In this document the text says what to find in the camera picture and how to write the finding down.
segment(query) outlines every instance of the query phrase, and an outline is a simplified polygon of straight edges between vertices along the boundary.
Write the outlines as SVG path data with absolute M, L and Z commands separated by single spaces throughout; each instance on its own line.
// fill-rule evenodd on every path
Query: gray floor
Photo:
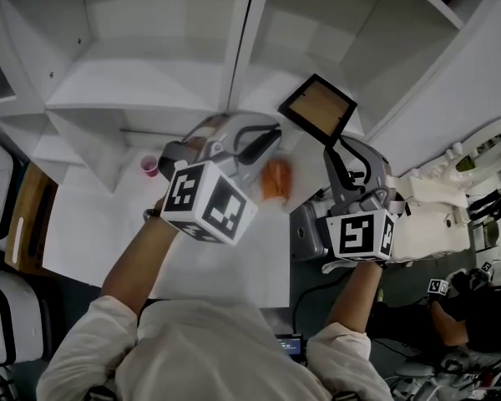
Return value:
M 438 260 L 418 261 L 412 267 L 393 265 L 384 272 L 381 287 L 390 306 L 401 306 L 423 297 L 430 278 L 445 277 L 461 267 L 474 266 L 475 256 L 472 251 Z M 345 270 L 336 270 L 329 275 L 322 275 L 321 262 L 294 264 L 291 267 L 291 306 L 293 307 L 301 292 L 316 285 L 333 282 L 343 272 Z M 98 296 L 99 289 L 64 277 L 57 280 L 57 286 L 63 302 L 64 326 L 68 331 L 87 311 L 89 303 Z M 318 332 L 341 289 L 342 285 L 339 285 L 306 296 L 296 316 L 297 331 L 302 332 L 305 337 Z M 266 309 L 263 312 L 275 332 L 291 332 L 291 308 Z M 399 343 L 386 341 L 386 345 L 407 355 L 412 354 Z M 388 377 L 394 374 L 396 366 L 404 361 L 404 357 L 381 344 L 373 343 L 371 360 L 377 371 L 383 377 Z M 35 386 L 47 365 L 47 362 L 38 360 L 11 367 L 22 400 L 35 399 Z

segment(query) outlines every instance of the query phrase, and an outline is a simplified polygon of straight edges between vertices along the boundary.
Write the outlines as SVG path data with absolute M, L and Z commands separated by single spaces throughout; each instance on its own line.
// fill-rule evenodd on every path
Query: pink cup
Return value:
M 154 155 L 146 155 L 141 159 L 141 169 L 149 177 L 155 177 L 158 174 L 158 158 Z

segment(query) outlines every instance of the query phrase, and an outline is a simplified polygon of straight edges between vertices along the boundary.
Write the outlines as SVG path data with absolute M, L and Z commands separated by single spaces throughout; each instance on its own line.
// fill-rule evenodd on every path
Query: orange object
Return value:
M 291 164 L 284 159 L 273 159 L 261 172 L 261 191 L 264 201 L 273 197 L 283 197 L 286 201 L 291 194 Z

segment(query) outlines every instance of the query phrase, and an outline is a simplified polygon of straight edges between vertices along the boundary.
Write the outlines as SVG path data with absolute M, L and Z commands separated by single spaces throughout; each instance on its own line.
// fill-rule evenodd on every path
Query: small screen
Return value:
M 279 338 L 281 346 L 290 355 L 301 355 L 301 340 L 300 338 Z

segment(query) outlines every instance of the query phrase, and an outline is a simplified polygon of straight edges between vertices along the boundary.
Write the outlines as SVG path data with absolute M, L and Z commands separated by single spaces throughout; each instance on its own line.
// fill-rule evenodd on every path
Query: white shirt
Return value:
M 137 317 L 112 297 L 91 303 L 39 380 L 39 401 L 82 400 L 106 385 L 122 400 L 392 399 L 365 334 L 338 323 L 307 344 L 308 368 L 284 352 L 258 309 L 157 302 Z

